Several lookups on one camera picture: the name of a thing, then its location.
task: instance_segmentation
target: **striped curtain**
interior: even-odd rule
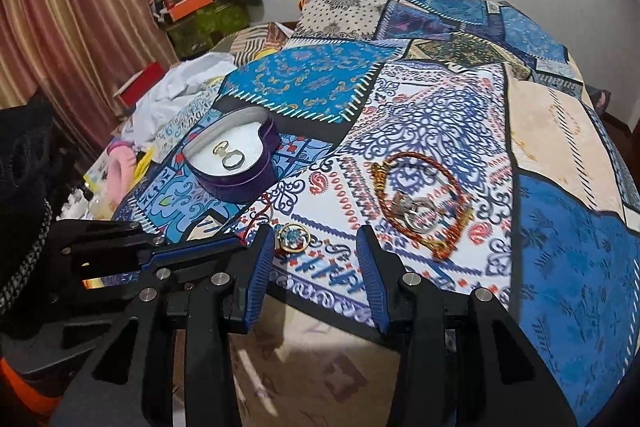
[[[39,86],[85,157],[117,126],[113,93],[157,60],[177,59],[147,0],[0,0],[0,108]]]

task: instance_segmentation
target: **bed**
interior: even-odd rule
[[[257,219],[262,200],[214,199],[182,155],[248,105],[269,108],[282,139],[271,208]],[[251,241],[266,222],[312,234],[310,248],[275,257],[260,321],[232,338],[249,425],[385,424],[399,357],[367,304],[355,252],[365,223],[440,288],[489,288],[581,426],[636,352],[640,196],[567,49],[508,2],[305,0],[282,51],[210,87],[158,141],[158,165],[114,219],[172,243],[228,231]],[[401,150],[436,158],[473,196],[474,219],[446,261],[382,216],[370,168]],[[442,190],[411,167],[388,183]]]

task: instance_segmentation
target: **white cloth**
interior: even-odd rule
[[[138,100],[122,130],[122,139],[133,142],[135,150],[148,150],[158,131],[206,89],[209,80],[236,69],[233,55],[214,52],[170,69]]]

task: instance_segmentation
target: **bracelet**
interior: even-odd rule
[[[388,175],[389,170],[392,168],[393,163],[398,160],[398,158],[416,158],[425,163],[428,163],[433,168],[437,169],[441,172],[449,181],[449,184],[453,187],[456,193],[456,208],[454,211],[455,215],[455,223],[453,223],[450,227],[445,228],[442,231],[442,235],[444,236],[444,240],[438,239],[434,237],[434,235],[427,235],[426,237],[422,237],[418,233],[404,226],[400,221],[398,221],[394,217],[394,212],[386,203],[386,176]],[[462,230],[465,228],[466,224],[469,220],[473,219],[473,208],[470,205],[470,197],[468,194],[465,194],[460,188],[460,184],[457,179],[449,172],[444,166],[436,162],[433,158],[429,156],[425,156],[424,154],[420,154],[417,152],[398,152],[396,154],[392,154],[388,156],[382,164],[373,163],[371,166],[371,177],[373,178],[374,190],[376,192],[376,196],[378,197],[378,202],[380,203],[380,209],[382,209],[382,213],[385,216],[385,219],[393,225],[393,227],[398,230],[398,232],[403,233],[405,236],[417,241],[421,245],[429,248],[433,253],[433,257],[438,261],[444,261],[449,258],[451,253],[456,248],[456,243],[460,239],[460,235],[462,235]]]

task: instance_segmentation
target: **red paisley motif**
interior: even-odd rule
[[[322,194],[328,185],[326,176],[322,172],[314,172],[309,176],[309,192],[314,195]]]
[[[469,227],[466,233],[474,245],[482,245],[484,240],[491,235],[493,227],[490,223],[483,221],[482,223],[476,223]]]

